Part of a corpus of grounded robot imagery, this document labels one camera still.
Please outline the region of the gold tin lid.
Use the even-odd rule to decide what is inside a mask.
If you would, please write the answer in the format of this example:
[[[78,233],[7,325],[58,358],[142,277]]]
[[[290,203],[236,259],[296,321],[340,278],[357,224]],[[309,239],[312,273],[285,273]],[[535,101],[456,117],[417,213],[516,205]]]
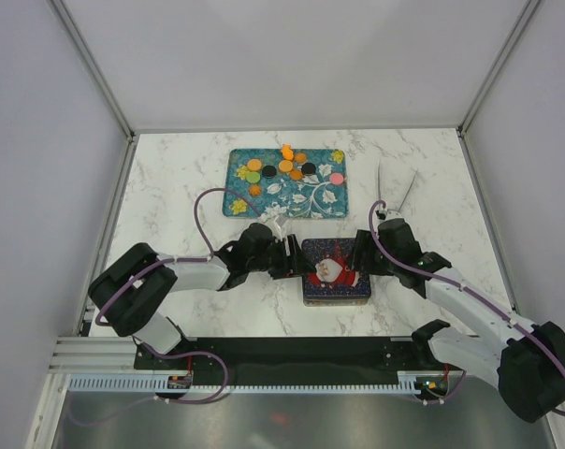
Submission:
[[[349,253],[354,239],[304,239],[303,253],[316,272],[302,279],[303,296],[371,295],[369,275],[349,268]]]

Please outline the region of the square cookie tin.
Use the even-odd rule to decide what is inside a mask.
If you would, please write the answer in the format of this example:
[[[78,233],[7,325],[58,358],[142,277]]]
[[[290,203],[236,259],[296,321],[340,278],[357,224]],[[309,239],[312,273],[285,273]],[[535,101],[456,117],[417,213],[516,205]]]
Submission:
[[[357,307],[366,305],[371,295],[366,296],[304,296],[307,307]]]

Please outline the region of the silver metal tongs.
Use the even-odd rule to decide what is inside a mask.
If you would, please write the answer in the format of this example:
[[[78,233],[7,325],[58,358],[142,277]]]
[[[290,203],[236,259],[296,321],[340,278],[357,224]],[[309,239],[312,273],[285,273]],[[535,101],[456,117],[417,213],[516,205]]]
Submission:
[[[384,169],[383,169],[382,162],[378,163],[377,172],[376,172],[377,200],[383,202],[379,205],[378,209],[376,210],[376,213],[379,217],[386,215],[389,211],[393,211],[393,212],[397,212],[397,213],[401,212],[403,206],[405,205],[405,202],[407,201],[407,198],[408,198],[411,190],[413,189],[413,186],[415,184],[415,181],[417,179],[418,174],[419,174],[419,171],[417,169],[412,170],[411,177],[409,178],[409,183],[403,189],[401,196],[398,198],[397,201],[395,201],[394,203],[391,203],[388,199],[386,199],[384,197],[384,192],[383,192]]]

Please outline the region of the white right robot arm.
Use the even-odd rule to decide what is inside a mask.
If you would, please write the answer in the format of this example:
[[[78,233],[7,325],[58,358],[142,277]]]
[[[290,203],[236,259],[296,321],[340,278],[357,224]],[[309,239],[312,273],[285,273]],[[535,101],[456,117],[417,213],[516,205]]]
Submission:
[[[418,328],[410,348],[416,366],[465,370],[496,388],[528,423],[548,413],[565,417],[565,332],[559,326],[536,324],[473,287],[446,258],[423,251],[402,217],[358,230],[349,265],[398,279],[472,331],[467,336],[442,320]]]

